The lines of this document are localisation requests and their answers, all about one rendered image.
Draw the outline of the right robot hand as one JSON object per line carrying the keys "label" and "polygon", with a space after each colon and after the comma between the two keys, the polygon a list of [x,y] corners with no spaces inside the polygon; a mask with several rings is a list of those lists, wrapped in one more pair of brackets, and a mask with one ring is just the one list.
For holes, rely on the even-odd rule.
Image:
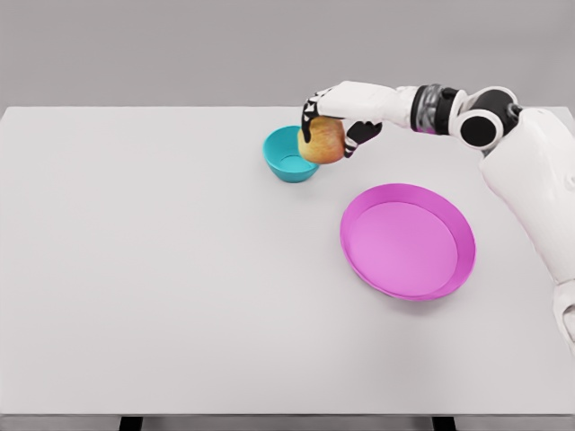
{"label": "right robot hand", "polygon": [[339,119],[345,130],[344,157],[350,158],[358,147],[376,137],[383,122],[391,118],[395,90],[379,84],[344,81],[310,96],[302,109],[304,139],[311,140],[313,119]]}

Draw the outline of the red yellow apple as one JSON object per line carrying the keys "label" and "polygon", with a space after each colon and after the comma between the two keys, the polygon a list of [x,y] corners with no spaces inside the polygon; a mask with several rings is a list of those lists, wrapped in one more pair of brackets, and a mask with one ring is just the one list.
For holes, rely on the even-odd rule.
{"label": "red yellow apple", "polygon": [[302,130],[297,134],[300,155],[316,164],[336,163],[344,157],[345,130],[339,119],[318,117],[310,125],[311,140],[307,143]]}

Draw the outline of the blue bowl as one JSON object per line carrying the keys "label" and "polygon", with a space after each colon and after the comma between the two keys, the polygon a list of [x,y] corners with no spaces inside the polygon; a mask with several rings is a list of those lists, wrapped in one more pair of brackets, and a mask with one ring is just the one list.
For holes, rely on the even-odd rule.
{"label": "blue bowl", "polygon": [[286,126],[271,132],[264,140],[262,153],[270,170],[284,182],[310,179],[319,165],[307,161],[298,150],[299,126]]}

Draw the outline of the pink plate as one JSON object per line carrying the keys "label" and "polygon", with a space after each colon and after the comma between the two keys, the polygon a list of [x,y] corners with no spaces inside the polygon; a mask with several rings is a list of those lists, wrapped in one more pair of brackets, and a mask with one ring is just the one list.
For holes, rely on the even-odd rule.
{"label": "pink plate", "polygon": [[420,186],[390,183],[357,195],[341,217],[343,254],[374,289],[407,301],[435,300],[471,276],[476,241],[464,214]]}

